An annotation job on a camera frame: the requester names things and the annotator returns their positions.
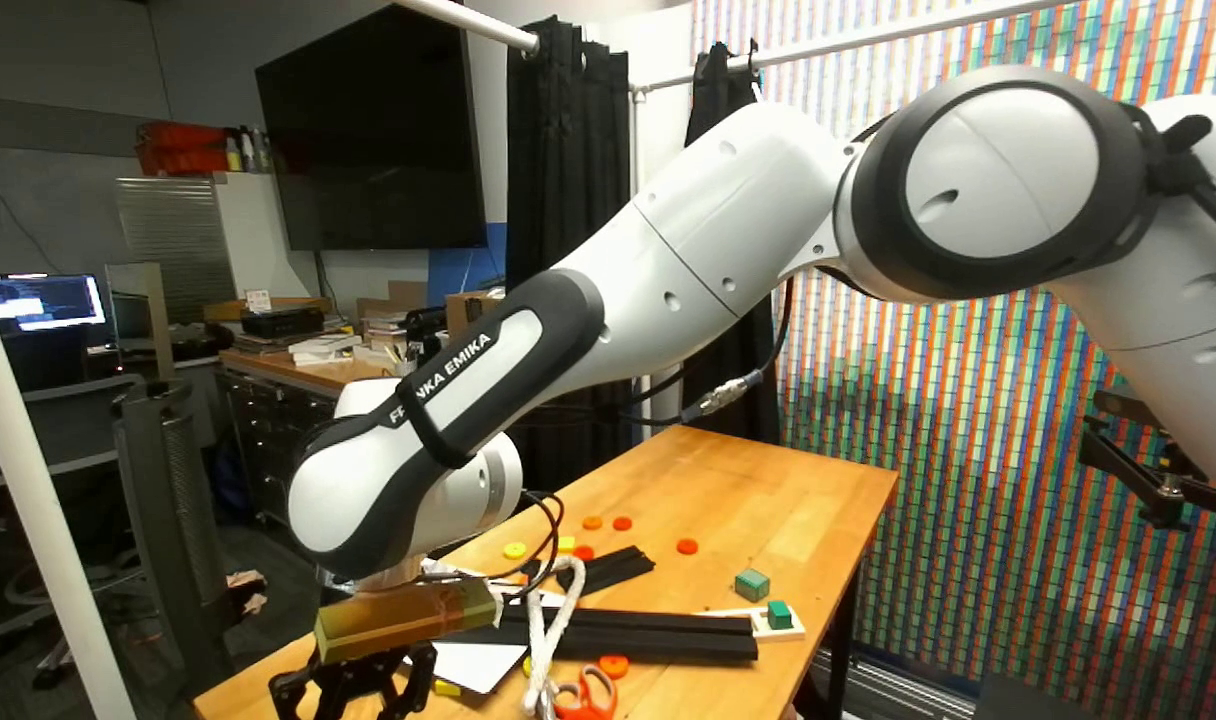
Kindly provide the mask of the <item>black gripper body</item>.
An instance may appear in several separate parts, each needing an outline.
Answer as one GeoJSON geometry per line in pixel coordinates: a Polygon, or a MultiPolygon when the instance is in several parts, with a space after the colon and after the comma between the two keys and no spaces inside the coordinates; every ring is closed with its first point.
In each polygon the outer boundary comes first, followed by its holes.
{"type": "Polygon", "coordinates": [[[432,679],[432,645],[373,651],[365,659],[323,659],[311,651],[303,666],[275,670],[266,679],[266,696],[275,720],[298,720],[298,698],[309,687],[319,693],[311,720],[344,720],[344,708],[359,696],[378,698],[375,720],[406,720],[411,712],[427,708],[432,679]]]}

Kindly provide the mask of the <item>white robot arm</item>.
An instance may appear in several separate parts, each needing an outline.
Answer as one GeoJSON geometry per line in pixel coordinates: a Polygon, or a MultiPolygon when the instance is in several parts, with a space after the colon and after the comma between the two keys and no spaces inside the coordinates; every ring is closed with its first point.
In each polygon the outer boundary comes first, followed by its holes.
{"type": "Polygon", "coordinates": [[[483,529],[446,484],[532,409],[670,368],[800,269],[893,302],[1044,286],[1216,484],[1216,96],[962,73],[865,141],[746,105],[600,233],[309,444],[290,535],[375,581],[483,529]]]}

